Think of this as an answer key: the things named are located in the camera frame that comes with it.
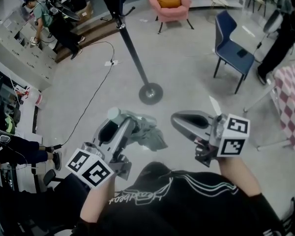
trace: pink armchair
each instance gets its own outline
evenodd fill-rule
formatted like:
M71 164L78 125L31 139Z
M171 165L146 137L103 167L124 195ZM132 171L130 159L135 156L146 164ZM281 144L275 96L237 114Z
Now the pink armchair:
M191 29L194 30L191 23L188 20L188 11L191 4L191 0L181 0L181 6L178 8L161 8L158 0L149 0L152 8L156 11L156 19L157 21L161 21L161 27L158 31L158 34L161 33L163 22L170 22L170 21L178 21L178 20L187 20L188 24L190 25Z

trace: concrete floor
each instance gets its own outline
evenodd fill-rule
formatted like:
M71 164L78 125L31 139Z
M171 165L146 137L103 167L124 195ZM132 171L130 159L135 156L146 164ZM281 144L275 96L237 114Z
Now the concrete floor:
M231 35L232 40L254 53L264 35L262 12L254 15L250 11L229 12L238 24ZM160 23L155 21L155 13L149 6L136 9L126 18L128 31L148 79L160 84L164 90L162 101L154 106L144 105L139 100L138 92L143 83L121 36L116 33L103 39L113 44L119 64L113 67L62 149L63 168L58 173L59 177L69 174L64 164L82 142L92 139L95 130L106 118L107 110L114 106L155 117L168 144L167 149L158 152L144 150L138 144L129 145L124 154L133 166L128 181L117 178L117 190L132 185L142 168L151 161L161 161L173 170L219 172L216 162L207 168L194 159L195 146L172 127L171 114L180 110L202 110L213 114L210 95L219 102L222 112L243 116L243 107L264 87L255 77L256 62L237 95L234 91L240 75L233 68L221 63L216 78L213 78L218 61L212 52L215 25L206 20L207 15L206 9L192 10L189 19L194 30L186 21L173 22L164 25L160 35L157 34ZM140 19L147 19L148 22L141 22ZM262 60L274 39L274 36L265 38L256 52L256 59ZM109 67L104 63L110 60L112 51L107 43L92 45L84 48L75 60L67 58L58 65L54 85L43 92L48 99L47 106L38 114L37 133L43 136L44 144L55 145L66 141L108 72ZM292 59L295 59L295 49L283 63ZM260 181L264 195L282 217L290 207L291 197L295 196L295 151L290 147L263 152L256 150L256 145L284 139L270 96L244 116L251 120L251 137L242 157Z

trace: pink checkered tablecloth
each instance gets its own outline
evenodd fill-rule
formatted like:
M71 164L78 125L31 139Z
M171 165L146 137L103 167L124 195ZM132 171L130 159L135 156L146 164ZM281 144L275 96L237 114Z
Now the pink checkered tablecloth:
M274 73L281 127L295 149L295 64Z

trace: sneaker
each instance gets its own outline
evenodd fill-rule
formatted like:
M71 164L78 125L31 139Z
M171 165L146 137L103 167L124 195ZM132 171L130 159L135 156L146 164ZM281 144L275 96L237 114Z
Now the sneaker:
M82 49L80 49L77 53L72 54L71 60L74 60L78 55L80 55L82 52Z
M53 155L54 155L53 162L55 164L55 170L59 171L59 170L61 170L62 153L61 152L56 152Z
M80 41L78 41L78 44L82 43L85 40L85 37L81 37Z
M260 81L260 83L262 84L262 85L266 85L266 78L264 77L261 77L260 75L259 75L259 73L258 73L258 70L256 70L256 75L257 75L257 78L258 78L258 80Z

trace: white shelf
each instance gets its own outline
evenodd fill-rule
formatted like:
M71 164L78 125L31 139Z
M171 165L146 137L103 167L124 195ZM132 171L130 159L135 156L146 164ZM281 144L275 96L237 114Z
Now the white shelf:
M229 4L229 7L237 7L242 8L243 5L237 2L236 0L226 0ZM191 8L194 7L210 7L212 5L212 0L191 0Z

